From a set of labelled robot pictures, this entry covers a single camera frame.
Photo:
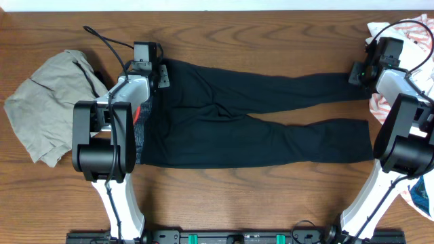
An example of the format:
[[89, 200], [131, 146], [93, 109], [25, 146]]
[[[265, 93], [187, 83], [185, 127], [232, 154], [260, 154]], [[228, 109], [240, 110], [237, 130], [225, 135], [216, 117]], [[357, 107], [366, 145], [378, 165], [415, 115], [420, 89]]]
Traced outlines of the black leggings with red waistband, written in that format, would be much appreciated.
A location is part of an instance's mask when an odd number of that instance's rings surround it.
[[318, 104], [366, 100], [344, 73], [276, 77], [164, 60], [170, 86], [136, 123], [137, 163], [240, 168], [357, 163], [373, 157], [368, 122], [332, 119], [282, 125], [256, 118]]

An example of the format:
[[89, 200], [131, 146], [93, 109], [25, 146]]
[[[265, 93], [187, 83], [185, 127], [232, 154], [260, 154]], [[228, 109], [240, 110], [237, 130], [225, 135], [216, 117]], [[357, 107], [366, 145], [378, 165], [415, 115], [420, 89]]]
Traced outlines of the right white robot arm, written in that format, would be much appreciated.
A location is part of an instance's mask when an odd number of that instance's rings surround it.
[[433, 171], [433, 100], [410, 73], [391, 64], [356, 62], [349, 83], [374, 89], [391, 105], [376, 137], [373, 170], [345, 209], [330, 243], [394, 243], [395, 232], [377, 232], [377, 223], [401, 190]]

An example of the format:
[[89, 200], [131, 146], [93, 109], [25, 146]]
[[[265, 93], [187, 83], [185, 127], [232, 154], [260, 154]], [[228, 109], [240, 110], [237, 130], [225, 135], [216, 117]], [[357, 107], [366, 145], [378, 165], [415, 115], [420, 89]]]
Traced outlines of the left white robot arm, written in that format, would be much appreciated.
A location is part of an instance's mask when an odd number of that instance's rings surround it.
[[73, 167], [103, 202], [111, 228], [105, 234], [70, 234], [67, 243], [145, 243], [145, 216], [132, 184], [136, 163], [134, 124], [149, 110], [159, 88], [170, 85], [167, 68], [130, 61], [116, 85], [73, 109]]

